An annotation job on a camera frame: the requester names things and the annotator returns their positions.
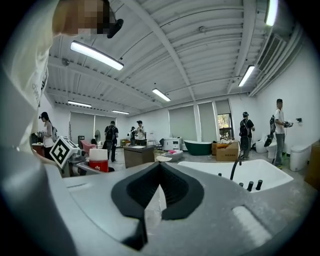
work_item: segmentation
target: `white basin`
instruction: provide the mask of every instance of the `white basin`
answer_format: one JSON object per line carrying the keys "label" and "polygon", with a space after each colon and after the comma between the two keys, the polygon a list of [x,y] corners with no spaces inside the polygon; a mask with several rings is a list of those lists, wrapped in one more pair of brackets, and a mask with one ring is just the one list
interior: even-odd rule
{"label": "white basin", "polygon": [[[218,175],[221,173],[222,177],[230,179],[233,162],[226,163],[203,163],[203,162],[180,162],[178,165],[190,167],[201,172],[208,174]],[[261,190],[256,190],[258,180],[262,180]],[[250,181],[253,181],[253,187],[251,192],[259,192],[268,189],[275,188],[282,184],[292,181],[293,178],[278,169],[271,163],[258,159],[252,161],[242,162],[236,165],[233,181],[237,184],[243,183],[243,187],[247,188]]]}

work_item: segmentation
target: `bathtub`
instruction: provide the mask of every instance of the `bathtub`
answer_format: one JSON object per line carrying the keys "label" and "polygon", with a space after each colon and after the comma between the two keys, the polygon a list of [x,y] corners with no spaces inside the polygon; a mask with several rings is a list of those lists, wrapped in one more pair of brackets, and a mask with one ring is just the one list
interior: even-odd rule
{"label": "bathtub", "polygon": [[[180,162],[178,165],[190,167],[201,172],[218,175],[230,179],[231,170],[234,166],[233,162],[228,163],[203,163],[203,162]],[[261,190],[256,190],[258,180],[262,180]],[[259,192],[269,190],[282,184],[292,181],[293,178],[278,169],[271,163],[258,159],[242,162],[240,166],[237,164],[233,176],[233,181],[237,184],[243,183],[243,187],[247,188],[250,181],[253,181],[251,192]]]}
{"label": "bathtub", "polygon": [[211,154],[212,142],[184,140],[186,149],[193,156],[207,156]]}

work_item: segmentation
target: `black faucet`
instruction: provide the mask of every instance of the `black faucet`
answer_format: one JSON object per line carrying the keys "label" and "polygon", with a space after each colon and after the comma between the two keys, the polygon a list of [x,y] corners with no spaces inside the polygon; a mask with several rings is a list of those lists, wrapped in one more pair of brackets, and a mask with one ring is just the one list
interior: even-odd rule
{"label": "black faucet", "polygon": [[239,162],[239,165],[241,166],[242,164],[242,158],[241,157],[238,157],[234,164],[233,164],[233,167],[232,167],[232,171],[231,171],[231,176],[230,176],[230,180],[233,180],[234,179],[234,174],[235,174],[235,170],[236,170],[236,167],[237,167],[237,163]]}

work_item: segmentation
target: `fan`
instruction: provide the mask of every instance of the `fan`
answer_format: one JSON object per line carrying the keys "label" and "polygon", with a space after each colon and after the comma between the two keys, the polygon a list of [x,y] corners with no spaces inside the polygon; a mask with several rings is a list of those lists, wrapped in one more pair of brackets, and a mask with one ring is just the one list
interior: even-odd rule
{"label": "fan", "polygon": [[96,130],[94,133],[94,138],[95,138],[95,148],[98,148],[98,143],[100,142],[101,136],[100,136],[100,131]]}

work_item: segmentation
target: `tube light fixture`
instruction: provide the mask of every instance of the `tube light fixture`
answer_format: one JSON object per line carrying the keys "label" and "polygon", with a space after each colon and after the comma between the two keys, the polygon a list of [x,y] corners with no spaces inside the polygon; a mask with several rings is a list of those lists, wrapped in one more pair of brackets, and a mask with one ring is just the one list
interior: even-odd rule
{"label": "tube light fixture", "polygon": [[171,101],[166,95],[164,95],[161,91],[159,91],[157,88],[154,88],[152,92],[156,95],[158,95],[160,98],[164,99],[166,102]]}
{"label": "tube light fixture", "polygon": [[92,105],[68,100],[68,104],[91,108]]}
{"label": "tube light fixture", "polygon": [[244,86],[245,82],[248,80],[248,78],[250,77],[250,75],[251,75],[252,71],[254,71],[254,69],[255,69],[255,66],[254,66],[254,65],[250,65],[250,66],[247,68],[247,70],[246,70],[246,72],[245,72],[242,80],[241,80],[240,83],[239,83],[239,87]]}
{"label": "tube light fixture", "polygon": [[130,113],[128,112],[123,112],[123,111],[118,111],[118,110],[112,110],[113,113],[118,113],[118,114],[124,114],[124,115],[129,115]]}
{"label": "tube light fixture", "polygon": [[276,21],[278,11],[278,0],[269,0],[268,7],[267,7],[267,16],[265,23],[268,26],[273,26]]}
{"label": "tube light fixture", "polygon": [[89,47],[83,43],[73,41],[71,43],[70,49],[72,51],[75,51],[80,54],[91,57],[97,61],[104,63],[104,64],[107,64],[116,70],[122,70],[122,68],[124,67],[124,65],[121,62],[117,61],[116,59],[114,59],[114,58],[112,58],[112,57],[92,48],[92,47]]}

